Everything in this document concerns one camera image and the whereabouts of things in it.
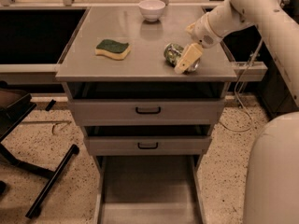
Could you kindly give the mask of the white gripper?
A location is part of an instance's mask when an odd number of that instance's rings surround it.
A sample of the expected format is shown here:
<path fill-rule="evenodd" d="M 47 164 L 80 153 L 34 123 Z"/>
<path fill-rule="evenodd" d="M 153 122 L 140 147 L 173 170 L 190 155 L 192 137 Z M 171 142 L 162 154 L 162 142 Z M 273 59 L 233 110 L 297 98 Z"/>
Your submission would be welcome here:
<path fill-rule="evenodd" d="M 177 74 L 184 73 L 196 63 L 203 54 L 203 48 L 209 49 L 222 41 L 221 15 L 214 11 L 207 12 L 195 23 L 188 25 L 185 31 L 197 43 L 191 43 L 184 48 L 175 66 Z"/>

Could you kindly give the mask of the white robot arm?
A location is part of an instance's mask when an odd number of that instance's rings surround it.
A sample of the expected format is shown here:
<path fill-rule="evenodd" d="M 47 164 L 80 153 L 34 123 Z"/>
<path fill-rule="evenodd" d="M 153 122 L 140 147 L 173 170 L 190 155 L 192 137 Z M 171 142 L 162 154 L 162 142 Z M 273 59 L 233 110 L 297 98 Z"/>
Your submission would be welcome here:
<path fill-rule="evenodd" d="M 254 24 L 294 100 L 299 98 L 299 25 L 280 0 L 224 0 L 191 24 L 193 43 L 177 61 L 183 73 L 234 31 Z M 299 112 L 269 121 L 249 156 L 243 224 L 299 224 Z"/>

